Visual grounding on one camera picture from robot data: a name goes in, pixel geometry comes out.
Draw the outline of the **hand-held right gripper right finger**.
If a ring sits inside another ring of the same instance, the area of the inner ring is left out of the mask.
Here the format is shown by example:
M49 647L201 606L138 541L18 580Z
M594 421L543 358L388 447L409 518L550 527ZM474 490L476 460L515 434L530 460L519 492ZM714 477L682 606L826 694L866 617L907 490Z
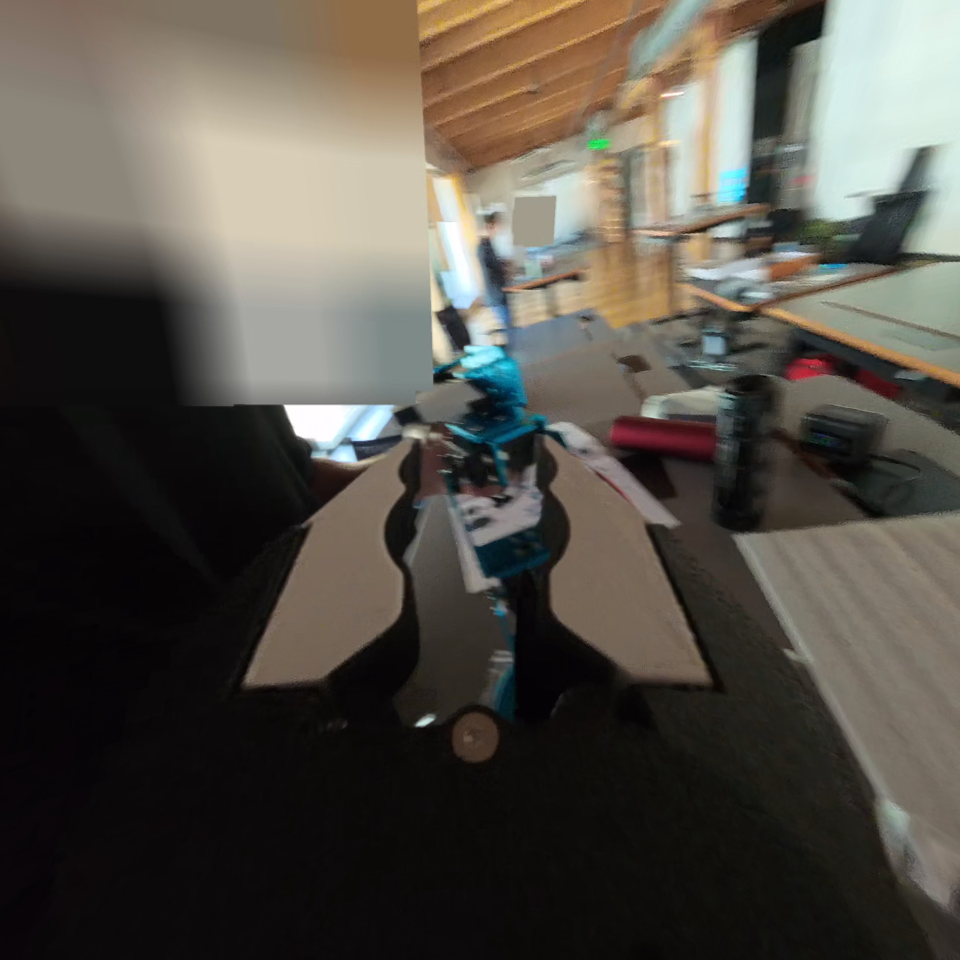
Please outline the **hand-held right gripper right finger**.
M544 438L550 556L525 583L525 687L710 689L714 671L654 534L630 503Z

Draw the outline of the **black cylindrical bottle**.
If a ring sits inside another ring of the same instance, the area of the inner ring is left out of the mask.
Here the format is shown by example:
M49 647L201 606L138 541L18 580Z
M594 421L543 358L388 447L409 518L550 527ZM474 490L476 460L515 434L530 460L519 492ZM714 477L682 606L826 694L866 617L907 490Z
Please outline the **black cylindrical bottle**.
M762 522L781 393L774 376L742 374L718 395L711 515L728 531L751 532Z

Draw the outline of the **grey desk with orange edge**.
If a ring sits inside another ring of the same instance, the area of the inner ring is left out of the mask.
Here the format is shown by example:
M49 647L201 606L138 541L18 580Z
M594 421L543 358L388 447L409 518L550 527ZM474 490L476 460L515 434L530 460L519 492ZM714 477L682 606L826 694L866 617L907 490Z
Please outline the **grey desk with orange edge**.
M926 263L764 306L796 330L959 388L959 263Z

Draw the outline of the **dark red tube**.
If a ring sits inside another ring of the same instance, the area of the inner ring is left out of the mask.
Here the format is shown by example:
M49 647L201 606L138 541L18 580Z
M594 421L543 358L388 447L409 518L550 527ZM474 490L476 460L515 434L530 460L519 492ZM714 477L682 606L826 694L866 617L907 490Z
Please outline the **dark red tube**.
M714 462L717 447L713 423L649 416L619 416L611 424L607 438L618 450L701 463Z

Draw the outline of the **dark grey desk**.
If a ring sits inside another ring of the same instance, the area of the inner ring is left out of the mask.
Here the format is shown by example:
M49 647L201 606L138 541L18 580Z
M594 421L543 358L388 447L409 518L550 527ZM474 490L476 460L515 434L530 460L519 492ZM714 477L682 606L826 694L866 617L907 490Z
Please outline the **dark grey desk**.
M740 554L735 536L686 522L655 542L707 654L711 688L623 685L614 705L654 724L775 816L839 819L884 798L865 772Z

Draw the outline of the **adjoining grey desk with slots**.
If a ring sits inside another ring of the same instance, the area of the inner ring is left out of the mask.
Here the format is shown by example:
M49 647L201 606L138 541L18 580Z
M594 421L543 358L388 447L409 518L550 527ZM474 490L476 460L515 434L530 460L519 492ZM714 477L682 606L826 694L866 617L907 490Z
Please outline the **adjoining grey desk with slots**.
M646 324L613 329L598 314L520 327L512 335L512 356L529 410L553 422L604 428L619 416L640 414L648 397L690 390L666 365Z

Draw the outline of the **white plastic bag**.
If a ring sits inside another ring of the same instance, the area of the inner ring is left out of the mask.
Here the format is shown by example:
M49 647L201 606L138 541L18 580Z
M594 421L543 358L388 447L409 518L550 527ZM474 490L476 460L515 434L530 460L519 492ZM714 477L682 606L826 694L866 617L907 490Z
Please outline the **white plastic bag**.
M715 424L721 394L720 386L653 394L646 397L640 415L646 419L698 424Z

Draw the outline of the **cluttered background desk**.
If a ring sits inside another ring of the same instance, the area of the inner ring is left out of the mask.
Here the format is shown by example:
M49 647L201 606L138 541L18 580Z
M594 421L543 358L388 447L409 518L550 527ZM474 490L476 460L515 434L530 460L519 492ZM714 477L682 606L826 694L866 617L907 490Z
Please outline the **cluttered background desk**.
M823 291L877 280L892 266L822 263L810 250L787 250L740 260L705 261L683 272L681 289L696 301L752 313Z

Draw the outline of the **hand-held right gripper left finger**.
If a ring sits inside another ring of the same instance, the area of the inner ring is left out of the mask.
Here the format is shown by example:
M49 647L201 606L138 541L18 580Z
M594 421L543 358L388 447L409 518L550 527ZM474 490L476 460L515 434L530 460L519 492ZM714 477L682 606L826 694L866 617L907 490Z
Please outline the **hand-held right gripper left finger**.
M315 686L400 622L402 564L390 553L390 516L408 492L402 469L419 464L404 438L307 522L305 537L256 642L244 690Z

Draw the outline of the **printed assembly manual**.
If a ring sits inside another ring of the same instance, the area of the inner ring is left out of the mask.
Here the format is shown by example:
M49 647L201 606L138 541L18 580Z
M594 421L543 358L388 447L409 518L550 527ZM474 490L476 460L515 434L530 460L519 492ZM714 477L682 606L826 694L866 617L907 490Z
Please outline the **printed assembly manual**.
M643 486L627 468L609 456L599 442L580 427L571 423L556 423L549 426L550 436L538 436L537 440L549 438L559 444L566 453L582 463L584 468L602 480L606 486L630 503L644 522L676 529L681 525L678 518ZM446 452L443 439L432 434L426 442L421 463L421 489L419 499L442 497L447 502L447 487L441 474L442 457Z

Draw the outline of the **white foam sheet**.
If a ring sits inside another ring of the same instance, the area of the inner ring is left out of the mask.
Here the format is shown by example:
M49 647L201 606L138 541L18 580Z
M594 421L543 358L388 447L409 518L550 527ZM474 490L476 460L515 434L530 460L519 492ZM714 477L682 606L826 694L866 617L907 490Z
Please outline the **white foam sheet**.
M734 541L877 791L958 848L958 512Z

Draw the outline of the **black charger with display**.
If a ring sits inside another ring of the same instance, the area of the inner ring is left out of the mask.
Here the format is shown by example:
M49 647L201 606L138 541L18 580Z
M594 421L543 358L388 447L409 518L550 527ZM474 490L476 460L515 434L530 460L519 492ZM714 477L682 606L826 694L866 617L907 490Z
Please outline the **black charger with display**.
M828 465L860 468L872 460L888 425L883 414L822 404L800 417L798 445Z

